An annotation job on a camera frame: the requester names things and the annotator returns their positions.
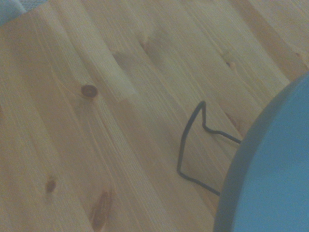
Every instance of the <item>gray object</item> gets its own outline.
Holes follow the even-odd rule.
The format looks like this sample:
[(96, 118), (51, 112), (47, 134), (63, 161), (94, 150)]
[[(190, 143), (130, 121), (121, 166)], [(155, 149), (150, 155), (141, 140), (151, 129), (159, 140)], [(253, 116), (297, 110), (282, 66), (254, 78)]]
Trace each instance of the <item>gray object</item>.
[(18, 0), (0, 0), (0, 25), (25, 12), (25, 8)]
[(47, 2), (47, 0), (20, 0), (26, 11), (36, 8), (44, 2)]

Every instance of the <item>black wire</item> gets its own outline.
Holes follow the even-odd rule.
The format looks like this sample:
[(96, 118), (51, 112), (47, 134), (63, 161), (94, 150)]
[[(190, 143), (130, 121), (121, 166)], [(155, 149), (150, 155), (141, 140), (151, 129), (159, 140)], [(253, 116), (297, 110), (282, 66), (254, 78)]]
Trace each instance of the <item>black wire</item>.
[(180, 150), (179, 150), (179, 156), (178, 156), (178, 163), (177, 163), (177, 173), (184, 179), (186, 180), (189, 180), (189, 181), (192, 181), (200, 186), (202, 186), (203, 188), (207, 189), (208, 191), (216, 194), (217, 196), (220, 196), (220, 192), (218, 192), (217, 190), (213, 189), (212, 187), (204, 184), (203, 182), (197, 180), (197, 179), (194, 179), (192, 177), (189, 177), (187, 176), (186, 174), (182, 173), (181, 172), (181, 168), (182, 168), (182, 162), (183, 162), (183, 152), (184, 152), (184, 146), (185, 146), (185, 140), (189, 134), (189, 131), (191, 129), (191, 126), (195, 120), (195, 118), (197, 117), (198, 113), (200, 112), (200, 110), (202, 110), (202, 118), (203, 118), (203, 128), (205, 131), (209, 132), (209, 133), (212, 133), (212, 134), (220, 134), (238, 144), (241, 143), (241, 140), (223, 132), (223, 131), (220, 131), (220, 130), (212, 130), (210, 128), (208, 128), (206, 126), (206, 102), (205, 101), (201, 101), (198, 106), (195, 108), (194, 112), (192, 113), (187, 125), (185, 126), (185, 129), (183, 131), (183, 135), (182, 135), (182, 139), (181, 139), (181, 142), (180, 142)]

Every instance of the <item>wood knot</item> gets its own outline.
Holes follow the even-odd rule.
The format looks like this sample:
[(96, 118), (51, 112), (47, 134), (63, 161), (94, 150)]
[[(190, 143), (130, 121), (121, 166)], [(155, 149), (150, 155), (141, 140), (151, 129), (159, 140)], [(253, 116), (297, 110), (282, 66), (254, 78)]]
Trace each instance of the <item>wood knot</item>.
[(81, 92), (85, 97), (94, 98), (98, 94), (98, 89), (93, 85), (84, 85)]
[(51, 193), (56, 188), (56, 181), (53, 178), (50, 178), (46, 183), (46, 192)]
[(146, 41), (140, 42), (140, 45), (143, 48), (143, 50), (147, 53), (149, 50), (149, 41), (146, 40)]
[(236, 63), (235, 62), (226, 62), (228, 67), (230, 67), (231, 70), (236, 71)]
[(240, 129), (241, 129), (241, 120), (240, 119), (237, 119), (231, 115), (229, 115), (228, 113), (225, 113), (225, 115), (228, 117), (228, 119), (230, 119), (231, 123), (234, 125), (234, 127), (236, 128), (236, 130), (240, 132)]
[(98, 202), (93, 208), (91, 216), (91, 224), (94, 232), (99, 232), (105, 226), (110, 215), (112, 206), (112, 190), (110, 192), (103, 191)]

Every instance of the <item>light blue surface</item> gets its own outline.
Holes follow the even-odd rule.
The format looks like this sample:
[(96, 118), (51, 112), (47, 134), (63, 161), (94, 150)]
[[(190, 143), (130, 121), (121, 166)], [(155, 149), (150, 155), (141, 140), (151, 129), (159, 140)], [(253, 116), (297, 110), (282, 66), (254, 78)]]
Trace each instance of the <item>light blue surface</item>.
[(20, 3), (23, 5), (26, 11), (30, 11), (42, 3), (47, 2), (47, 0), (19, 0)]
[(215, 232), (309, 232), (309, 73), (285, 88), (241, 143)]
[(0, 0), (0, 26), (25, 12), (18, 0)]

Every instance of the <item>wooden floor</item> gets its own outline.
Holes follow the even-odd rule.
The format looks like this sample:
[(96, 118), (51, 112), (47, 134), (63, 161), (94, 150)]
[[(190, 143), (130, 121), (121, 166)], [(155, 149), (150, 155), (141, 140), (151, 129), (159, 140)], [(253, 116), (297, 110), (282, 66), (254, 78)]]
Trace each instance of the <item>wooden floor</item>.
[[(242, 139), (307, 72), (308, 28), (308, 0), (50, 0), (5, 24), (0, 231), (211, 232), (219, 198), (176, 173), (187, 120), (205, 100)], [(238, 145), (197, 121), (183, 172), (221, 190)]]

